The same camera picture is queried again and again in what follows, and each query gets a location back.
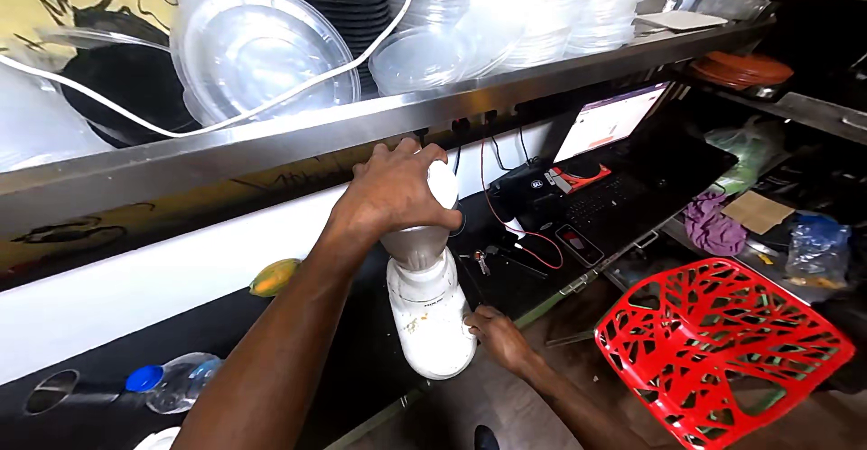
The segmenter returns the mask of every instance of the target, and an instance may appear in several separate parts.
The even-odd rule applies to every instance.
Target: purple cloth
[[[735,256],[746,245],[746,229],[723,215],[724,193],[706,190],[687,206],[686,226],[689,239],[714,256]]]

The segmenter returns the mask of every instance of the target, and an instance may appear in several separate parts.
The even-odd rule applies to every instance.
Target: papaya
[[[262,269],[250,283],[250,294],[258,297],[276,296],[289,284],[301,261],[295,258],[276,261]]]

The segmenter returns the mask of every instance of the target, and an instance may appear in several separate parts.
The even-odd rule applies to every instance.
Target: blue bottle cap
[[[134,393],[144,393],[156,387],[163,376],[163,368],[158,365],[146,365],[126,378],[126,390]]]

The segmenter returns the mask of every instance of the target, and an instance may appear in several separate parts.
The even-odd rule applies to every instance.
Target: smartphone
[[[591,244],[590,240],[568,224],[561,226],[555,236],[584,267],[593,267],[604,257],[596,245]]]

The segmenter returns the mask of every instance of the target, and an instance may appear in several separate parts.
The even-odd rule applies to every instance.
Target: shoe
[[[499,450],[497,437],[494,436],[493,430],[485,425],[476,427],[475,449],[476,450]]]

